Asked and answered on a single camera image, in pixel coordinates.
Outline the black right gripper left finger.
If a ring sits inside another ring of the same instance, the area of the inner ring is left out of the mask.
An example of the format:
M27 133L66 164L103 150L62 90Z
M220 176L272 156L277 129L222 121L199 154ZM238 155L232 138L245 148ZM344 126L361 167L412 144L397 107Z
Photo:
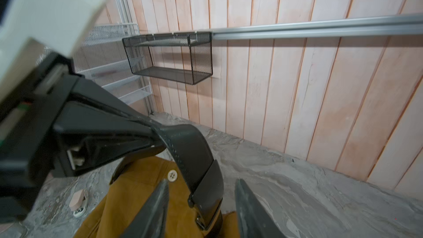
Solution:
M164 238L169 205L169 182L160 181L120 238Z

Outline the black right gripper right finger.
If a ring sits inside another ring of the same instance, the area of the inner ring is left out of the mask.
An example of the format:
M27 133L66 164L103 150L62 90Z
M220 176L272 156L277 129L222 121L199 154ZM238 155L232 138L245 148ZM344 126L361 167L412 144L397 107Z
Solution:
M235 202L241 238L286 238L241 178L235 184Z

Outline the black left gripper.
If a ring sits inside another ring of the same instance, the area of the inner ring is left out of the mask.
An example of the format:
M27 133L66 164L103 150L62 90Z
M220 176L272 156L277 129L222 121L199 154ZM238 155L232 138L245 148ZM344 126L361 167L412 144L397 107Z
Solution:
M1 223L27 217L50 170L77 177L162 152L156 124L49 54L1 102Z

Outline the mustard yellow trousers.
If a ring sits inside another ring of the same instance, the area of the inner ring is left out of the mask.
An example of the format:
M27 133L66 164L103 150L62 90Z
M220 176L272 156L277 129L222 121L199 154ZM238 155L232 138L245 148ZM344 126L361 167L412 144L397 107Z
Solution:
M196 211L188 206L190 191L175 161L156 156L133 162L112 183L105 198L76 232L77 238L119 238L160 181L169 182L165 238L206 238L196 226ZM236 212L222 214L217 238L239 238Z

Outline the black leather belt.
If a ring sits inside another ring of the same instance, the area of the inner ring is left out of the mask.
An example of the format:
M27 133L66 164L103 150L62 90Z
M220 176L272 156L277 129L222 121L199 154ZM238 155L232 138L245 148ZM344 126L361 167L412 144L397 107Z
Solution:
M143 125L135 133L136 139L147 144L135 151L125 150L125 158L116 168L111 182L138 159L161 153L168 149L190 191L188 206L196 211L195 223L206 238L218 236L223 224L220 210L223 201L223 175L210 147L193 125Z

